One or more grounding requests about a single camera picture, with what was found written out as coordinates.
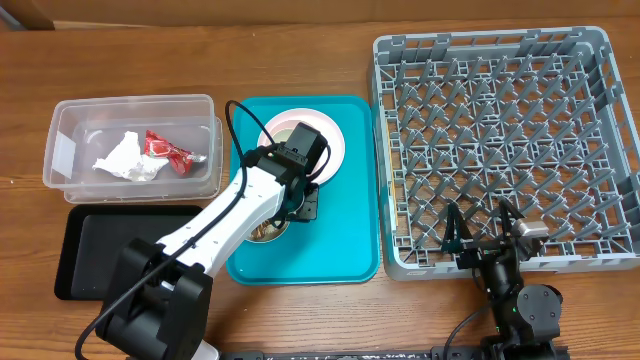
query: wooden table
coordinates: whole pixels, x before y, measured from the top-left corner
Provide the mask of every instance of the wooden table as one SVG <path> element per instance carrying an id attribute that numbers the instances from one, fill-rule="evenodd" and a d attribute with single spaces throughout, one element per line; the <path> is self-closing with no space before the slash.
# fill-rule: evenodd
<path id="1" fill-rule="evenodd" d="M 42 184 L 42 159 L 61 100 L 209 94 L 228 99 L 356 94 L 365 99 L 372 43 L 394 33 L 598 25 L 609 34 L 631 108 L 640 118 L 640 19 L 440 21 L 360 25 L 157 28 L 0 34 L 0 358 L 70 359 L 96 302 L 60 301 L 53 283 L 72 206 Z M 228 164 L 229 148 L 225 150 Z M 225 169 L 224 181 L 228 181 Z M 565 298 L 558 343 L 576 359 L 640 358 L 640 269 L 528 274 Z M 244 287 L 215 279 L 205 339 L 265 352 L 428 349 L 484 299 L 470 280 Z M 491 334 L 490 316 L 456 344 Z M 122 358 L 91 336 L 92 359 Z"/>

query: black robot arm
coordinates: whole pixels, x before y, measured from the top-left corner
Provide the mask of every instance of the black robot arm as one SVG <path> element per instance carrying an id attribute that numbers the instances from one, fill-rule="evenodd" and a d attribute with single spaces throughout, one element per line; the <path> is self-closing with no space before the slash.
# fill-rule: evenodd
<path id="1" fill-rule="evenodd" d="M 442 251 L 456 254 L 459 269 L 479 270 L 493 310 L 498 335 L 482 340 L 482 358 L 492 360 L 569 359 L 566 349 L 556 349 L 562 295 L 548 285 L 524 285 L 520 261 L 537 254 L 549 239 L 540 219 L 524 217 L 511 203 L 499 203 L 502 234 L 493 240 L 476 240 L 455 203 L 448 205 Z M 445 349 L 443 357 L 447 360 Z"/>

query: gray plastic rack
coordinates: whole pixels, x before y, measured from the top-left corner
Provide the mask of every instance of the gray plastic rack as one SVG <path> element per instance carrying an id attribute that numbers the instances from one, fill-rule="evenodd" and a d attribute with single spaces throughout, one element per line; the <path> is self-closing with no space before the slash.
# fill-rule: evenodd
<path id="1" fill-rule="evenodd" d="M 640 141 L 602 29 L 383 36 L 372 70 L 392 278 L 470 276 L 440 251 L 445 205 L 492 238 L 502 197 L 550 228 L 523 271 L 640 264 Z"/>

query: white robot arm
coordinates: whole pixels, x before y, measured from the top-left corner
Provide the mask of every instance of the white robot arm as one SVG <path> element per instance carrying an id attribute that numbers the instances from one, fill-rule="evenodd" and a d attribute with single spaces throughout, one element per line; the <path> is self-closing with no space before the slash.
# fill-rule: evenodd
<path id="1" fill-rule="evenodd" d="M 182 228 L 155 245 L 132 241 L 118 259 L 98 337 L 137 360 L 218 360 L 202 341 L 213 277 L 264 221 L 315 219 L 307 210 L 317 206 L 311 171 L 326 148 L 318 131 L 298 124 L 286 143 L 244 154 L 227 189 Z"/>
<path id="2" fill-rule="evenodd" d="M 185 242 L 207 226 L 231 202 L 240 189 L 242 171 L 238 170 L 227 189 L 198 216 L 182 228 L 164 236 L 158 243 L 163 252 L 173 254 Z M 285 195 L 285 186 L 274 175 L 258 168 L 247 169 L 244 196 L 216 226 L 209 230 L 191 249 L 178 257 L 184 265 L 200 264 L 212 278 L 251 231 L 276 215 Z"/>

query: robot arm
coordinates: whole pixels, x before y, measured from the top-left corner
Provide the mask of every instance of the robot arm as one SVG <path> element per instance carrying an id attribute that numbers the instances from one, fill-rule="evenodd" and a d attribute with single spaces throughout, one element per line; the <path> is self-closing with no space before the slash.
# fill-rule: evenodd
<path id="1" fill-rule="evenodd" d="M 172 234 L 158 241 L 164 245 L 167 255 L 178 250 L 218 216 L 240 189 L 242 171 L 238 170 L 227 189 L 198 216 Z M 247 187 L 244 196 L 216 226 L 209 230 L 191 249 L 178 257 L 186 266 L 200 264 L 204 273 L 212 278 L 251 231 L 271 219 L 280 209 L 285 196 L 285 186 L 274 175 L 258 168 L 247 169 Z"/>
<path id="2" fill-rule="evenodd" d="M 549 240 L 540 219 L 524 217 L 513 204 L 500 200 L 502 234 L 493 240 L 474 239 L 455 203 L 448 206 L 442 251 L 455 254 L 459 269 L 480 270 L 493 310 L 498 335 L 482 340 L 481 359 L 568 360 L 566 349 L 556 348 L 560 336 L 562 295 L 548 285 L 524 285 L 520 261 L 535 256 Z M 443 359 L 451 359 L 447 340 Z"/>
<path id="3" fill-rule="evenodd" d="M 310 174 L 326 147 L 327 140 L 318 131 L 300 123 L 286 143 L 261 146 L 244 155 L 246 186 L 231 209 L 229 204 L 242 190 L 242 169 L 182 228 L 155 245 L 134 239 L 118 259 L 103 311 L 121 303 L 105 313 L 97 335 L 136 360 L 217 360 L 215 348 L 202 341 L 213 277 L 264 221 L 315 219 L 318 187 Z M 193 246 L 185 250 L 191 239 Z M 179 249 L 184 252 L 175 258 Z M 141 281 L 144 285 L 133 296 L 122 295 Z"/>

